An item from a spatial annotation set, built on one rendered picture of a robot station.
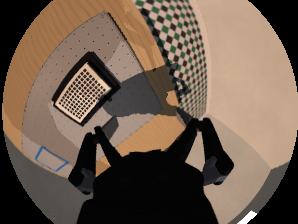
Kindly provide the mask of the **beige well plate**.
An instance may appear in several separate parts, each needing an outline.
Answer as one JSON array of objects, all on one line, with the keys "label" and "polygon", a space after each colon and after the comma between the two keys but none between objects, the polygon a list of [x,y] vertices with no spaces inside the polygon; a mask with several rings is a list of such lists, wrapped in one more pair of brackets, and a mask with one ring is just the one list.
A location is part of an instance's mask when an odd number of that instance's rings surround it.
[{"label": "beige well plate", "polygon": [[65,87],[55,105],[78,122],[81,122],[111,89],[112,87],[86,62]]}]

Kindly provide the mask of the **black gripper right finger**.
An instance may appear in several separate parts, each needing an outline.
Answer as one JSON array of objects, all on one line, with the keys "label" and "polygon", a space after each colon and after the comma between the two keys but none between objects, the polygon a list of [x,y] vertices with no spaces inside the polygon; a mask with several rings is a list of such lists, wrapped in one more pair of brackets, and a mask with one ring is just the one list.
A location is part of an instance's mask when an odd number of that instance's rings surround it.
[{"label": "black gripper right finger", "polygon": [[[199,121],[180,107],[176,108],[176,118],[185,128],[178,140],[175,140],[166,153],[153,164],[154,178],[164,181],[170,177],[180,159],[186,159],[193,146],[197,132],[202,133],[205,164],[201,172],[204,185],[220,185],[234,168],[234,163],[223,150],[217,132],[210,118]],[[187,127],[186,127],[187,126]]]}]

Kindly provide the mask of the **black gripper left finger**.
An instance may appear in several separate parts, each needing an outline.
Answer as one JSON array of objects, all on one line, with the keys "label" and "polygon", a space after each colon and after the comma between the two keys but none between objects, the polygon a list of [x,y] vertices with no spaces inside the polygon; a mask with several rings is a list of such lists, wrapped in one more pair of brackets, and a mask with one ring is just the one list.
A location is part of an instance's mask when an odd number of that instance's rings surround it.
[{"label": "black gripper left finger", "polygon": [[118,127],[117,116],[113,116],[102,127],[94,127],[96,134],[88,132],[85,135],[76,164],[68,177],[69,182],[83,194],[93,193],[93,182],[96,178],[97,144],[101,145],[118,179],[124,183],[133,180],[134,172],[132,167],[109,142]]}]

